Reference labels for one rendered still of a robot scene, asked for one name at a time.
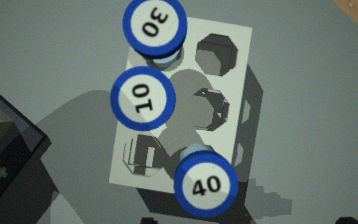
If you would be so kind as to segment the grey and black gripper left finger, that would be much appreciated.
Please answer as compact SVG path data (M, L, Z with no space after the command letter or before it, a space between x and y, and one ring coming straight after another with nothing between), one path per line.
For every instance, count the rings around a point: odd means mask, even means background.
M140 224L158 224L158 221L154 221L152 217L142 217Z

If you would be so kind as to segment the grey bench mat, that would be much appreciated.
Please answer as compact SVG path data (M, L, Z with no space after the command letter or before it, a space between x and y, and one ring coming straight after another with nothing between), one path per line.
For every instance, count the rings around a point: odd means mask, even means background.
M335 224L358 220L358 26L333 0L178 0L252 27L232 157L214 217L174 193L109 183L132 0L0 0L0 95L47 137L0 198L0 224Z

